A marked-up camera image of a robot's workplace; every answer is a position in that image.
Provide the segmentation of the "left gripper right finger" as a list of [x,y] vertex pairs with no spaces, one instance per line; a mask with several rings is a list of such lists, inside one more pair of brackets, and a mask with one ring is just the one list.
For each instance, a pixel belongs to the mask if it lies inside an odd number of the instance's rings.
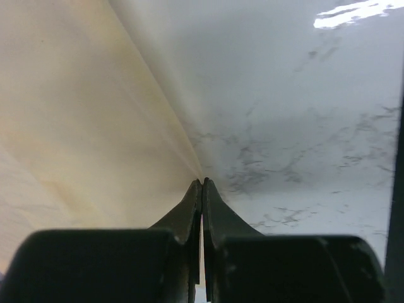
[[390,302],[368,243],[354,235],[264,235],[202,191],[209,302]]

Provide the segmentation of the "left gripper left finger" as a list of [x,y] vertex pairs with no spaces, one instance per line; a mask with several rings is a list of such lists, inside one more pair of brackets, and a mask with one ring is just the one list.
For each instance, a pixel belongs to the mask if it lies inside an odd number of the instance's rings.
[[18,248],[2,302],[193,302],[202,186],[147,229],[43,230]]

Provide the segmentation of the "cream yellow t shirt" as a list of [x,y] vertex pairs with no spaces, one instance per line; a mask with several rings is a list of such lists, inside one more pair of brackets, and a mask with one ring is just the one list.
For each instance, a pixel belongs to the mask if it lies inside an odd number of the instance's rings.
[[108,1],[1,2],[1,271],[32,232],[144,228],[201,168]]

